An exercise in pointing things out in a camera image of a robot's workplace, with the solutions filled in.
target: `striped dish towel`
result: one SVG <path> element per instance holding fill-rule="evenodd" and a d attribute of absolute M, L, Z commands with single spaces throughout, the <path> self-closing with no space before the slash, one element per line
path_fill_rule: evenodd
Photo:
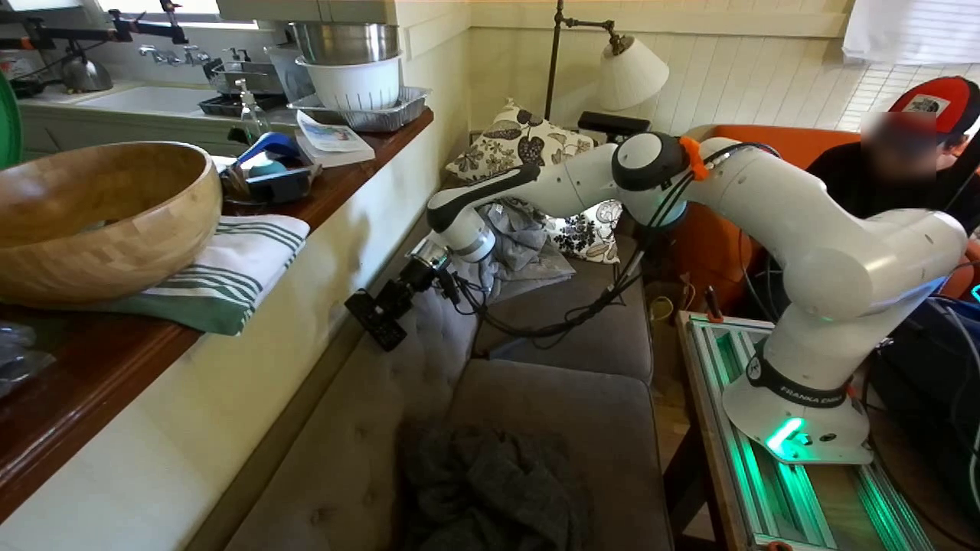
<path fill-rule="evenodd" d="M 309 224 L 285 215 L 221 218 L 191 265 L 94 308 L 169 319 L 201 332 L 239 332 L 296 260 L 306 235 Z"/>

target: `orange couch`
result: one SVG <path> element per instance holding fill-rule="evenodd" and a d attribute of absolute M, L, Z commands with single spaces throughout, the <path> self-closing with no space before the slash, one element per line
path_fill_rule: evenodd
<path fill-rule="evenodd" d="M 826 145 L 860 139 L 859 130 L 837 127 L 792 127 L 792 125 L 713 125 L 707 135 L 736 139 L 757 139 L 776 145 L 792 166 L 811 166 Z M 761 244 L 725 218 L 689 204 L 687 220 L 670 237 L 670 265 L 695 289 L 713 286 L 724 311 L 744 298 L 744 275 L 754 269 Z M 961 298 L 974 284 L 974 265 L 965 263 L 952 273 L 944 298 Z"/>

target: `red cap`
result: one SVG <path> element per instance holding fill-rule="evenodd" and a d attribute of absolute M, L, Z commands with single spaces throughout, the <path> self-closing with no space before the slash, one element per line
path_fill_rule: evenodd
<path fill-rule="evenodd" d="M 965 76 L 936 76 L 905 92 L 869 138 L 919 157 L 961 138 L 980 115 L 980 88 Z"/>

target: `person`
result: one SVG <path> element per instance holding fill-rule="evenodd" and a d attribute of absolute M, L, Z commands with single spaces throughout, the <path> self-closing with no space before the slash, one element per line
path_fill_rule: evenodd
<path fill-rule="evenodd" d="M 868 139 L 825 151 L 808 171 L 854 218 L 887 208 L 936 208 L 974 232 L 980 225 L 980 139 L 971 139 L 968 130 L 977 115 L 977 82 L 934 76 L 908 88 Z M 961 298 L 974 284 L 974 263 L 980 263 L 977 237 L 941 293 Z M 761 265 L 749 275 L 749 307 L 738 307 L 738 311 L 778 319 L 786 307 L 781 275 L 770 254 Z"/>

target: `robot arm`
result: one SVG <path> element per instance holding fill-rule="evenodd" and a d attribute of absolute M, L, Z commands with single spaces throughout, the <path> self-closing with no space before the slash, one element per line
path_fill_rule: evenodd
<path fill-rule="evenodd" d="M 693 182 L 689 157 L 707 163 L 705 180 Z M 435 191 L 430 224 L 454 254 L 479 260 L 492 252 L 492 230 L 475 208 L 497 200 L 545 215 L 619 200 L 637 224 L 670 224 L 687 201 L 702 201 L 765 244 L 783 265 L 791 307 L 724 390 L 724 407 L 761 442 L 796 418 L 796 446 L 776 449 L 791 461 L 869 458 L 868 418 L 845 402 L 845 382 L 968 246 L 950 215 L 909 208 L 859 220 L 816 174 L 725 138 L 693 151 L 669 135 L 635 135 L 538 174 Z"/>

